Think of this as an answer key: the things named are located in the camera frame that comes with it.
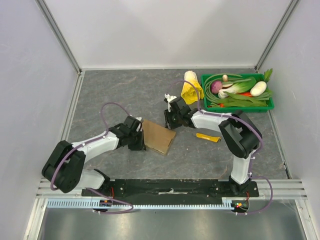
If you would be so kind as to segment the yellow napa cabbage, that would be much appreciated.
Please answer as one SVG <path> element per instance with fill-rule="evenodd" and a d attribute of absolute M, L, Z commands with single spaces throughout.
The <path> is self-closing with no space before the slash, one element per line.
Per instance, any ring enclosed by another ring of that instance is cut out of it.
<path fill-rule="evenodd" d="M 203 89 L 198 81 L 198 77 L 194 71 L 192 71 L 192 70 L 186 71 L 184 73 L 184 81 L 191 83 L 197 89 L 197 91 L 196 91 L 195 88 L 187 82 L 183 83 L 183 87 L 182 87 L 180 95 L 184 99 L 184 101 L 187 105 L 191 105 L 191 104 L 197 102 L 198 95 L 201 100 L 204 98 L 204 96 L 205 96 L 204 91 L 203 91 Z"/>

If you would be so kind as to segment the purple onion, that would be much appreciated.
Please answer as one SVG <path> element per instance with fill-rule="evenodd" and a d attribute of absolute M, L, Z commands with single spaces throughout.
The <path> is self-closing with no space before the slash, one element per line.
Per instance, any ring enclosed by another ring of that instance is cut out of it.
<path fill-rule="evenodd" d="M 213 81 L 211 86 L 210 86 L 210 91 L 213 93 L 213 94 L 218 94 L 219 91 L 223 88 L 223 84 L 221 81 L 219 80 L 216 80 L 216 81 Z"/>

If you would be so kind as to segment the white radish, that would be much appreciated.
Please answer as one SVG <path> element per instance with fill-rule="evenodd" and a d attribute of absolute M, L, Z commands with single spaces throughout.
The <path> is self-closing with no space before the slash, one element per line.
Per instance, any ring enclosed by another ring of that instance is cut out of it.
<path fill-rule="evenodd" d="M 252 97 L 258 97 L 262 95 L 267 89 L 267 84 L 264 81 L 259 81 L 255 86 L 250 90 Z"/>

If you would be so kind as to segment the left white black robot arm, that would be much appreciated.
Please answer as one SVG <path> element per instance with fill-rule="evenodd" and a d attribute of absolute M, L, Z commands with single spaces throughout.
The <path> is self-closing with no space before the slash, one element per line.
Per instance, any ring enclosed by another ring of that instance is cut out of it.
<path fill-rule="evenodd" d="M 120 123 L 108 131 L 80 142 L 57 143 L 41 174 L 50 181 L 50 189 L 69 193 L 74 189 L 92 189 L 99 197 L 110 191 L 109 177 L 100 170 L 85 170 L 85 163 L 110 151 L 127 146 L 131 151 L 145 150 L 142 123 Z"/>

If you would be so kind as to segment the yellow utility knife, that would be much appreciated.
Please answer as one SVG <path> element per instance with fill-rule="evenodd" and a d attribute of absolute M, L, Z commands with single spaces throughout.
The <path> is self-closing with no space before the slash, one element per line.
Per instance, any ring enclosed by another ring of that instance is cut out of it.
<path fill-rule="evenodd" d="M 203 133 L 196 133 L 196 137 L 199 139 L 207 140 L 213 143 L 219 143 L 221 141 L 221 137 L 219 136 L 210 136 Z"/>

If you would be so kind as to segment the celery leaf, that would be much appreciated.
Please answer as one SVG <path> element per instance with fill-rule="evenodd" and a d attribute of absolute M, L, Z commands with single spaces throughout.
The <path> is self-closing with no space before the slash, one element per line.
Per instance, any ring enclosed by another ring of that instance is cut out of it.
<path fill-rule="evenodd" d="M 266 70 L 266 71 L 263 73 L 263 77 L 264 77 L 264 82 L 265 82 L 265 83 L 269 82 L 272 73 L 273 73 L 273 69 L 272 69 L 272 68 Z"/>

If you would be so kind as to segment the left aluminium frame post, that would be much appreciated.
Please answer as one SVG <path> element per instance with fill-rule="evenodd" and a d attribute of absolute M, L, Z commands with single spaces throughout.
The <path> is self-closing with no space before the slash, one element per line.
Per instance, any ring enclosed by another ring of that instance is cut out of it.
<path fill-rule="evenodd" d="M 71 63 L 74 70 L 77 72 L 78 75 L 82 73 L 82 69 L 78 64 L 74 54 L 71 51 L 66 39 L 63 36 L 62 31 L 60 30 L 53 14 L 51 13 L 47 3 L 45 0 L 35 0 L 36 4 L 38 5 L 39 9 L 43 13 L 48 25 L 50 26 L 53 34 L 55 35 L 57 41 L 59 42 L 63 52 L 66 54 L 69 62 Z"/>

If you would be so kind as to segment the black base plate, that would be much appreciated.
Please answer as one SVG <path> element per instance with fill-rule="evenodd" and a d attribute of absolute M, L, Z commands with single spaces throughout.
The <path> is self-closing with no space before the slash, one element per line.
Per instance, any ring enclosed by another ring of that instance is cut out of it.
<path fill-rule="evenodd" d="M 232 179 L 111 179 L 105 181 L 98 193 L 108 197 L 131 197 L 138 194 L 190 194 L 213 197 L 258 197 L 255 181 L 238 185 Z"/>

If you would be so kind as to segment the green long beans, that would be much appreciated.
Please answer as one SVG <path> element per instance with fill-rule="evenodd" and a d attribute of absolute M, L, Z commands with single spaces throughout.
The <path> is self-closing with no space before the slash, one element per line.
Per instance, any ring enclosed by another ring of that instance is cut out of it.
<path fill-rule="evenodd" d="M 222 76 L 227 75 L 228 76 L 228 82 L 222 81 Z M 264 75 L 259 73 L 244 73 L 244 74 L 235 74 L 235 73 L 218 73 L 213 75 L 203 75 L 201 77 L 201 85 L 202 89 L 204 91 L 205 99 L 209 102 L 209 100 L 212 100 L 213 97 L 218 97 L 218 94 L 213 94 L 211 92 L 211 84 L 214 81 L 221 81 L 223 84 L 223 88 L 230 87 L 234 81 L 237 80 L 243 80 L 247 79 L 249 77 L 254 77 L 257 82 L 263 81 L 264 82 Z M 259 100 L 266 100 L 268 101 L 271 98 L 271 93 L 268 90 L 268 87 L 266 88 L 265 92 L 261 94 L 260 96 L 256 96 L 255 98 Z"/>

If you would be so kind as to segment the green plastic tray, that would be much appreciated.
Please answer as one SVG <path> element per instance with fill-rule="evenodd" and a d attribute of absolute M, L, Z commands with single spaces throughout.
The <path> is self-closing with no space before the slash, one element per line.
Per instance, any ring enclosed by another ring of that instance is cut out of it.
<path fill-rule="evenodd" d="M 267 112 L 268 110 L 272 110 L 274 108 L 274 103 L 272 100 L 273 93 L 271 93 L 271 98 L 266 100 L 267 106 L 263 107 L 208 107 L 209 102 L 206 100 L 204 96 L 204 109 L 208 112 L 215 112 L 215 113 L 234 113 L 236 110 L 241 110 L 246 113 L 259 113 L 259 112 Z"/>

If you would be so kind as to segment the orange carrot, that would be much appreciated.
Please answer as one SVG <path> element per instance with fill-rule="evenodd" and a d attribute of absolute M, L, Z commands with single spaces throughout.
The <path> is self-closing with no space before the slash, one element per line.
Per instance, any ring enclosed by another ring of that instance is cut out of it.
<path fill-rule="evenodd" d="M 239 95 L 243 95 L 243 96 L 248 96 L 251 97 L 251 94 L 249 92 L 244 92 L 244 93 L 238 93 Z M 218 101 L 221 98 L 214 96 L 212 100 L 209 100 L 209 104 L 208 107 L 209 108 L 224 108 L 224 106 L 222 104 L 218 104 Z"/>

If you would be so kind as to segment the brown cardboard express box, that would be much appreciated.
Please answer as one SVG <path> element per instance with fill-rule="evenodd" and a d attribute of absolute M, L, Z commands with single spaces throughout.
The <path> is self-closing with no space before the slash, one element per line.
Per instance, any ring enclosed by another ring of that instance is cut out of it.
<path fill-rule="evenodd" d="M 146 119 L 142 123 L 142 129 L 145 145 L 162 155 L 167 155 L 176 132 Z"/>

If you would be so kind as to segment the right aluminium frame post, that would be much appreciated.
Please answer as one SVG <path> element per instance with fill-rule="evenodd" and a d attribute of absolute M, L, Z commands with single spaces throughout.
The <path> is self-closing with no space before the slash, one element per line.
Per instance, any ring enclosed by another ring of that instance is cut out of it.
<path fill-rule="evenodd" d="M 294 13 L 296 7 L 300 3 L 300 0 L 290 0 L 289 4 L 287 5 L 283 15 L 281 16 L 277 26 L 275 27 L 270 39 L 268 40 L 264 50 L 262 51 L 262 54 L 260 55 L 257 63 L 254 66 L 254 70 L 256 73 L 259 72 L 262 65 L 266 61 L 267 57 L 271 53 L 274 45 L 276 44 L 277 40 L 279 39 L 281 33 L 285 29 L 287 23 L 289 22 L 292 14 Z"/>

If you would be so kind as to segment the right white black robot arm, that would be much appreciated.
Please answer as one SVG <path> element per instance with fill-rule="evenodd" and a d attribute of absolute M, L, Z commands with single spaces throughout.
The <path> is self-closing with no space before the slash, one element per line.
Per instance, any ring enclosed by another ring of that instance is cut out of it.
<path fill-rule="evenodd" d="M 164 110 L 165 127 L 171 130 L 181 126 L 220 132 L 233 155 L 233 166 L 226 183 L 229 192 L 242 196 L 251 183 L 252 159 L 256 153 L 262 134 L 248 116 L 241 110 L 235 113 L 214 113 L 187 108 L 186 112 Z"/>

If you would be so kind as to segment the bok choy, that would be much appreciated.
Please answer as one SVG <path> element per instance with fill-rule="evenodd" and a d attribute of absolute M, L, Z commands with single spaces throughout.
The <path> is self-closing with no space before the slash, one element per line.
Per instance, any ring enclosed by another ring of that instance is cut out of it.
<path fill-rule="evenodd" d="M 234 81 L 230 87 L 222 88 L 218 91 L 218 97 L 220 99 L 227 98 L 230 94 L 241 94 L 248 92 L 255 86 L 257 80 L 254 77 L 249 77 L 241 80 Z"/>

